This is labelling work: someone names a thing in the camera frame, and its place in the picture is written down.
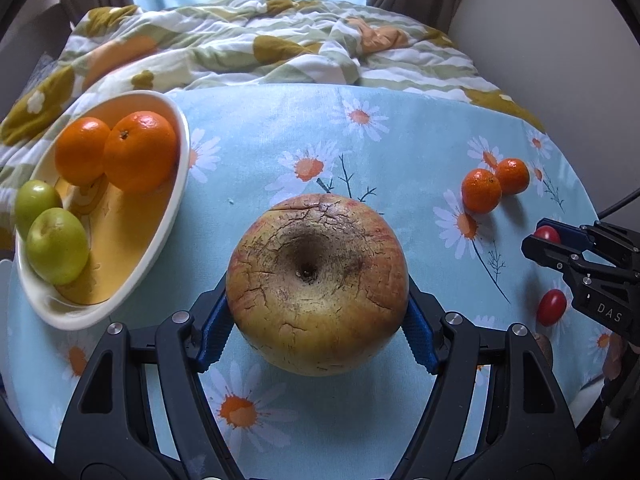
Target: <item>green fruit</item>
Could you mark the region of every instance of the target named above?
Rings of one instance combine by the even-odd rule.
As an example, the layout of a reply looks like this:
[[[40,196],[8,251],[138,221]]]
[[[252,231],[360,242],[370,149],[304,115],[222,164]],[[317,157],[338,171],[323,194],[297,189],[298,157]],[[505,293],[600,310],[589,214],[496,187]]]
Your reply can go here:
[[[27,258],[36,274],[46,282],[71,283],[89,259],[84,227],[69,211],[59,207],[47,209],[29,229]]]
[[[47,209],[62,207],[58,192],[46,182],[30,180],[25,183],[15,196],[15,226],[23,240],[33,221]]]

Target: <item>cracked apple skin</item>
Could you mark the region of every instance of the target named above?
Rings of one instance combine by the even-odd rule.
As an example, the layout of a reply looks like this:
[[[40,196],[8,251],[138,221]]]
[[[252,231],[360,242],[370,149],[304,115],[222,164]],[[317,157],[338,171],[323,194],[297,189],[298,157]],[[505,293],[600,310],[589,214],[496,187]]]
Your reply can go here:
[[[402,323],[409,293],[402,247],[366,204],[306,194],[275,205],[235,248],[231,314],[271,364],[307,376],[353,370]]]

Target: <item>tangerine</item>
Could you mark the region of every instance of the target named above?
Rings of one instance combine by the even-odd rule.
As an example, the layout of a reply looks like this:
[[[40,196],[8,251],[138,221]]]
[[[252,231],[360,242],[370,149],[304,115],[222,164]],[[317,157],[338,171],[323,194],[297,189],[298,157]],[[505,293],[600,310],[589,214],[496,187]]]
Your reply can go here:
[[[495,167],[495,176],[500,181],[505,195],[522,193],[529,187],[529,170],[519,158],[505,158]]]
[[[73,186],[90,186],[103,173],[104,143],[110,128],[100,119],[82,117],[56,139],[54,161],[62,178]]]
[[[133,112],[111,130],[104,145],[104,173],[125,193],[147,193],[169,178],[178,158],[178,139],[164,117]]]
[[[469,171],[462,181],[462,202],[472,213],[485,214],[492,211],[501,198],[500,182],[491,171]]]

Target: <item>orange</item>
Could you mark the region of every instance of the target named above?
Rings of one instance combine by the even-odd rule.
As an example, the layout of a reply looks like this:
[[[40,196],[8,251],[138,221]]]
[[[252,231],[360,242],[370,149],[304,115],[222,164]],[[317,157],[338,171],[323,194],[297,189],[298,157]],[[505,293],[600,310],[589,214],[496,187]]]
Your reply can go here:
[[[495,176],[500,181],[505,195],[522,193],[529,186],[529,170],[519,158],[505,158],[495,167]]]
[[[102,154],[110,128],[100,119],[82,117],[56,139],[54,160],[62,178],[74,186],[90,186],[104,173]]]
[[[492,211],[501,198],[500,182],[491,171],[469,171],[462,181],[462,202],[472,213]]]
[[[104,145],[104,173],[125,193],[154,190],[169,178],[177,159],[174,129],[154,112],[133,112],[121,119]]]

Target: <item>wire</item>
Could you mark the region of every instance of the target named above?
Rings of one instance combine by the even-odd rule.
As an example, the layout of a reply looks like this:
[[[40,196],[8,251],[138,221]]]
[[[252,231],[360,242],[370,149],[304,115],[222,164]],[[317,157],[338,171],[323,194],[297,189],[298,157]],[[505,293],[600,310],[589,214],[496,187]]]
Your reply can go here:
[[[607,207],[604,211],[600,211],[598,213],[598,219],[603,220],[609,215],[613,215],[619,209],[622,209],[625,205],[629,205],[633,200],[640,197],[640,187],[633,192],[629,193],[619,202],[616,202],[614,205]]]

